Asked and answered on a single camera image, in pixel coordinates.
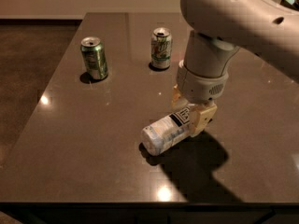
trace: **white can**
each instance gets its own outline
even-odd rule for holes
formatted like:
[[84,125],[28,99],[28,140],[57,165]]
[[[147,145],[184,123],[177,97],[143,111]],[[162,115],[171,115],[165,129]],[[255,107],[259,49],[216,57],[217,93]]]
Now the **white can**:
[[141,132],[142,144],[153,156],[160,155],[170,147],[190,136],[190,108],[166,116],[145,127]]
[[157,69],[167,69],[170,66],[170,57],[173,39],[170,30],[164,27],[157,28],[151,36],[151,65]]

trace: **table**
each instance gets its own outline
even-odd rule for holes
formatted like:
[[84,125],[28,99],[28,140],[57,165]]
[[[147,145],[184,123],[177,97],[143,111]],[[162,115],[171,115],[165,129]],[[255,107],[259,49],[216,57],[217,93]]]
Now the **table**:
[[[161,26],[174,45],[157,72],[150,36]],[[244,49],[205,132],[160,157],[140,144],[145,126],[173,112],[190,30],[178,13],[88,13],[0,171],[0,202],[298,203],[298,84]],[[96,83],[79,49],[91,35],[109,72]]]

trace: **dark floor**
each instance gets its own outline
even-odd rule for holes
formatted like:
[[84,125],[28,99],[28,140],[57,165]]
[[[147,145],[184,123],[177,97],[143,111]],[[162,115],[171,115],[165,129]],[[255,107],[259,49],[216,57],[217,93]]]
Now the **dark floor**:
[[[0,20],[0,168],[78,29],[78,21],[15,23]],[[0,213],[3,223],[19,222]]]

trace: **baseboard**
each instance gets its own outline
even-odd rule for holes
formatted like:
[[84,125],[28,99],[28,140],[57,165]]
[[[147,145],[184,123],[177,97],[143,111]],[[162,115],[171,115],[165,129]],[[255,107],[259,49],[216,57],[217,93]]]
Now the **baseboard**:
[[65,25],[79,26],[80,19],[0,19],[0,25]]

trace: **can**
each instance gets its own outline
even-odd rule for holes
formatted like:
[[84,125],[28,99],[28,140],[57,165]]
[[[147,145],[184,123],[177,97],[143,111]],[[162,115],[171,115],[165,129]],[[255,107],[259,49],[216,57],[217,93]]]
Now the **can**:
[[153,67],[167,69],[170,66],[172,43],[169,29],[160,27],[153,31],[151,36],[151,65]]
[[81,53],[87,72],[93,79],[104,79],[108,75],[104,45],[100,38],[89,36],[81,41]]

